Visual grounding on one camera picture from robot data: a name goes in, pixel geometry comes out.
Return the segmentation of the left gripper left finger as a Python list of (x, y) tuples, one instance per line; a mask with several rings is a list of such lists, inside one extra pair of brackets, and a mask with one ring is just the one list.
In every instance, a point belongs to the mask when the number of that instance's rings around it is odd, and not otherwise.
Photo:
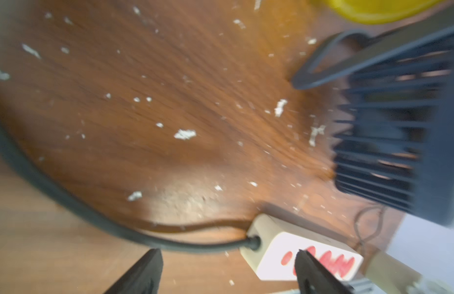
[(162, 252), (159, 249), (151, 249), (104, 294), (157, 294), (162, 271)]

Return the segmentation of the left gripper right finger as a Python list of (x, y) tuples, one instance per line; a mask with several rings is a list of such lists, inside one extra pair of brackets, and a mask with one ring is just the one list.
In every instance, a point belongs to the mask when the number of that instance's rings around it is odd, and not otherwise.
[(298, 251), (294, 269), (301, 294), (352, 294), (308, 251)]

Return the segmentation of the beige power strip red sockets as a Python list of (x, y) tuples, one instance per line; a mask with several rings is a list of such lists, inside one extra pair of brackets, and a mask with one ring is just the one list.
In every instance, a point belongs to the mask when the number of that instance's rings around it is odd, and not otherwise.
[(267, 214), (253, 220), (247, 236), (261, 239), (259, 249), (242, 248), (240, 254), (262, 281), (295, 280), (300, 250), (309, 252), (339, 281), (352, 280), (364, 260), (345, 243)]

